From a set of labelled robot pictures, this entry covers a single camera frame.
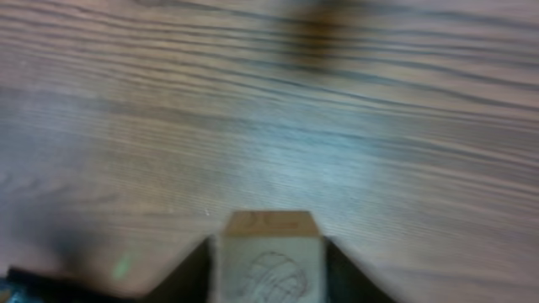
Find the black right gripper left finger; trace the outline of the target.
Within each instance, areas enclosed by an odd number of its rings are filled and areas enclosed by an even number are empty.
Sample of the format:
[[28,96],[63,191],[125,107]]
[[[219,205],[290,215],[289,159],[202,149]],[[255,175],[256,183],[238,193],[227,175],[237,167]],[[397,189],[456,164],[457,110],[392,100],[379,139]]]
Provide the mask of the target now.
[[200,239],[139,302],[206,303],[211,293],[213,238]]

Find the wooden block number 3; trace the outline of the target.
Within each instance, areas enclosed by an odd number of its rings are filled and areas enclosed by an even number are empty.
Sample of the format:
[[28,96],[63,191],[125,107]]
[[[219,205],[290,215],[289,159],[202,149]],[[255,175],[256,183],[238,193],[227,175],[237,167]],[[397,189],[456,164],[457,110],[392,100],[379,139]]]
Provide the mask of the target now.
[[323,235],[305,210],[239,210],[217,238],[213,300],[323,303]]

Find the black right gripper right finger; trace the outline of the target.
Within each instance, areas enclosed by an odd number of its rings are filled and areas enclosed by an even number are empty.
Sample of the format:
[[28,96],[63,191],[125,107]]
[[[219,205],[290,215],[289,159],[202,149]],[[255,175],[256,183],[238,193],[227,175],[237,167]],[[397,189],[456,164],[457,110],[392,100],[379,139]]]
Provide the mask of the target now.
[[398,303],[332,237],[324,241],[328,303]]

